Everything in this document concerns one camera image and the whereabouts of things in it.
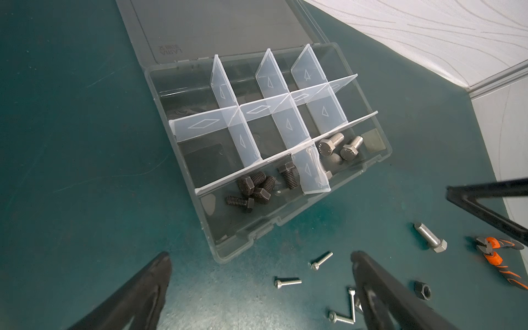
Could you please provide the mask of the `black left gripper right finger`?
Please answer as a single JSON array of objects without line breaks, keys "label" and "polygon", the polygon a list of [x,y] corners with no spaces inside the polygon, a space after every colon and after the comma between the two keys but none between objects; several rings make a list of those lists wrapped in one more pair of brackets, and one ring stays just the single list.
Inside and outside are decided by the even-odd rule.
[{"label": "black left gripper right finger", "polygon": [[363,251],[351,253],[353,277],[368,329],[455,329],[414,297],[394,276]]}]

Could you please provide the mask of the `small silver screw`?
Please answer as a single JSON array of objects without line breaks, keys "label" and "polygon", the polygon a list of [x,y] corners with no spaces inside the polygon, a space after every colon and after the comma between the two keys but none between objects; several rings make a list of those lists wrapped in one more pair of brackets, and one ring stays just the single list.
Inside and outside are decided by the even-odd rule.
[{"label": "small silver screw", "polygon": [[350,308],[351,308],[351,321],[353,324],[355,324],[356,323],[356,305],[355,305],[356,290],[349,288],[348,293],[349,293]]},{"label": "small silver screw", "polygon": [[310,263],[310,268],[312,268],[313,270],[315,271],[318,271],[321,267],[321,265],[323,263],[325,263],[328,259],[330,259],[331,257],[333,257],[334,253],[333,252],[328,252],[326,254],[324,254],[322,257],[320,257],[319,259],[315,260],[314,262]]},{"label": "small silver screw", "polygon": [[287,286],[291,286],[291,285],[300,285],[302,283],[303,282],[302,282],[301,279],[276,279],[274,281],[274,286],[277,289],[280,289],[282,287],[287,287]]}]

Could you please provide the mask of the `clear plastic organizer box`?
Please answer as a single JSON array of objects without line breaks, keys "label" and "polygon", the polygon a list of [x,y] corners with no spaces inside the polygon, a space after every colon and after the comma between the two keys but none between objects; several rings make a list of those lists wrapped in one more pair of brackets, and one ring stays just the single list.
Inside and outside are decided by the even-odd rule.
[{"label": "clear plastic organizer box", "polygon": [[[340,46],[302,1],[119,1],[213,258],[227,263],[257,239],[392,153],[377,112]],[[318,143],[345,139],[329,157]],[[364,141],[351,162],[340,151]],[[320,158],[341,158],[327,179]],[[278,168],[294,162],[298,187]],[[228,206],[237,179],[276,178],[268,204]]]}]

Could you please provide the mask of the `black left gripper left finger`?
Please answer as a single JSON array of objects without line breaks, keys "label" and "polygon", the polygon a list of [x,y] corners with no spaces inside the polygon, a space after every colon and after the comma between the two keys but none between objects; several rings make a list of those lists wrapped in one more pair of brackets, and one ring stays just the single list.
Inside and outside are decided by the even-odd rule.
[{"label": "black left gripper left finger", "polygon": [[71,329],[156,329],[172,273],[161,252]]}]

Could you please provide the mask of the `silver hex nut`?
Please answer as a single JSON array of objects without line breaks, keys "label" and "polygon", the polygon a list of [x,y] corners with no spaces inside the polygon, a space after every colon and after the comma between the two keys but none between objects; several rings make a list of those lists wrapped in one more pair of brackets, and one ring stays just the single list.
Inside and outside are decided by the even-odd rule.
[{"label": "silver hex nut", "polygon": [[354,298],[354,305],[355,305],[355,309],[358,313],[361,313],[363,314],[363,309],[362,309],[362,305],[361,305],[361,302],[360,302],[360,299],[358,296],[356,296]]}]

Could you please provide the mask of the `black hex bolt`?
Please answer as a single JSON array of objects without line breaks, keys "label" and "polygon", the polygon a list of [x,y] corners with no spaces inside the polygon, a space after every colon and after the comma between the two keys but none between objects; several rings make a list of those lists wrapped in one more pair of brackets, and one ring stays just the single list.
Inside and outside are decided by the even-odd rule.
[{"label": "black hex bolt", "polygon": [[283,165],[280,165],[278,168],[279,174],[283,177],[287,188],[294,190],[298,187],[298,182],[295,176],[296,166],[294,162],[286,162]]},{"label": "black hex bolt", "polygon": [[273,176],[267,176],[260,187],[254,189],[252,197],[260,204],[268,204],[275,184],[276,178]]},{"label": "black hex bolt", "polygon": [[236,196],[228,196],[225,198],[228,206],[236,206],[242,208],[246,213],[251,213],[254,210],[255,200],[251,197],[242,198]]},{"label": "black hex bolt", "polygon": [[267,175],[260,171],[252,175],[242,175],[237,179],[236,183],[242,195],[249,197],[258,185],[264,183],[266,178]]}]

